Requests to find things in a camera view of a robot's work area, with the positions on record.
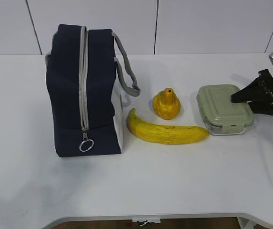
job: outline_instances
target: zipper pull ring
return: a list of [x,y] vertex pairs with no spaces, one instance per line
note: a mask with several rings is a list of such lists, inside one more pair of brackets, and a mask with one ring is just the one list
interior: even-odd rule
[[[85,128],[82,128],[82,138],[83,138],[83,141],[80,143],[79,145],[79,150],[81,152],[87,152],[89,151],[90,149],[92,149],[92,147],[94,146],[94,141],[92,139],[88,139],[88,132]],[[82,149],[82,146],[83,144],[85,144],[86,142],[91,142],[91,145],[89,146],[89,148],[87,148],[86,150],[83,150]]]

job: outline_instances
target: green lid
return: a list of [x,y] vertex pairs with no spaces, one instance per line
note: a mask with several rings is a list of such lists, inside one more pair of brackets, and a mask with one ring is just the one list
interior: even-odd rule
[[232,103],[231,95],[240,89],[231,84],[209,85],[199,89],[197,101],[203,119],[222,127],[223,134],[240,133],[254,122],[247,103]]

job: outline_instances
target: floor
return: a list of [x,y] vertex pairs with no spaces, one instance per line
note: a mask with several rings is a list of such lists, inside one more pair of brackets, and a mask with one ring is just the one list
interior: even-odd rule
[[[131,220],[66,222],[53,229],[134,229]],[[162,219],[161,224],[145,225],[146,229],[240,229],[237,218]],[[259,225],[255,229],[264,229]]]

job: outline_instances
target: metal ring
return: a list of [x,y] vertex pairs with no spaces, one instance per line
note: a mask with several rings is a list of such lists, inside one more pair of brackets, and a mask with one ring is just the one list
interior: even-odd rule
[[[86,142],[92,142],[92,145],[88,149],[86,149],[86,150],[81,149],[81,147],[83,146],[83,144],[86,143]],[[79,150],[81,152],[87,152],[90,149],[92,149],[93,146],[94,146],[94,141],[92,139],[87,139],[87,140],[84,140],[83,142],[80,143]]]

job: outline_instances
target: navy blue bag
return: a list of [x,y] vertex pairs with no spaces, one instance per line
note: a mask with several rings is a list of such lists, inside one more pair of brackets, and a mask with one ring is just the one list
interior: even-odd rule
[[[114,39],[132,87],[124,81]],[[110,29],[61,24],[46,65],[58,156],[120,154],[124,119],[119,84],[132,96],[140,89],[117,35]]]

